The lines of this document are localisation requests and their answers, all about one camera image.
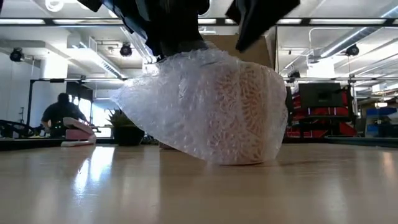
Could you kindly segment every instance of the bubble-wrapped object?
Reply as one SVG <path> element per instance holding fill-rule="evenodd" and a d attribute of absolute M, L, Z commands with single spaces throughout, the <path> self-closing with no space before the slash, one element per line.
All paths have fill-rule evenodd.
<path fill-rule="evenodd" d="M 160 142 L 238 165 L 275 159 L 287 122 L 285 97 L 275 71 L 206 49 L 166 58 L 128 81 L 113 100 Z"/>

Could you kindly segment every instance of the black chair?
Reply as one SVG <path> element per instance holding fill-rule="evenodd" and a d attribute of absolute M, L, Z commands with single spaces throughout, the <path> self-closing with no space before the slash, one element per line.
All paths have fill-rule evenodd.
<path fill-rule="evenodd" d="M 14 133 L 18 134 L 18 138 L 29 138 L 37 134 L 37 130 L 26 124 L 0 119 L 1 136 L 4 138 L 13 138 Z"/>

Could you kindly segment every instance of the track light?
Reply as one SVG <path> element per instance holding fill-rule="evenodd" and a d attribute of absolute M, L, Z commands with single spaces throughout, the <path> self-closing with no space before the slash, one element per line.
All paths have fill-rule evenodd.
<path fill-rule="evenodd" d="M 25 55 L 22 53 L 22 48 L 14 48 L 10 54 L 10 60 L 13 62 L 23 62 L 25 60 Z"/>
<path fill-rule="evenodd" d="M 122 55 L 123 57 L 129 57 L 132 55 L 132 49 L 130 47 L 130 43 L 123 43 L 123 46 L 120 49 L 120 55 Z"/>
<path fill-rule="evenodd" d="M 359 54 L 359 48 L 356 46 L 356 44 L 352 45 L 351 47 L 348 47 L 346 50 L 347 56 L 357 56 L 358 54 Z"/>

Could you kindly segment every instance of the wooden table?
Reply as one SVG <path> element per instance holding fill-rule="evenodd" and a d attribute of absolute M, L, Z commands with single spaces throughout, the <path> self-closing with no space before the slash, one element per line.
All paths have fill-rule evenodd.
<path fill-rule="evenodd" d="M 157 146 L 0 152 L 0 223 L 398 223 L 397 168 L 327 144 L 235 167 Z"/>

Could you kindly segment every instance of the computer monitor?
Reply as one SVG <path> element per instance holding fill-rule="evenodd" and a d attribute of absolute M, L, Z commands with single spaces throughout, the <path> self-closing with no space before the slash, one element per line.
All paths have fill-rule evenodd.
<path fill-rule="evenodd" d="M 339 83 L 298 84 L 302 108 L 344 107 Z"/>

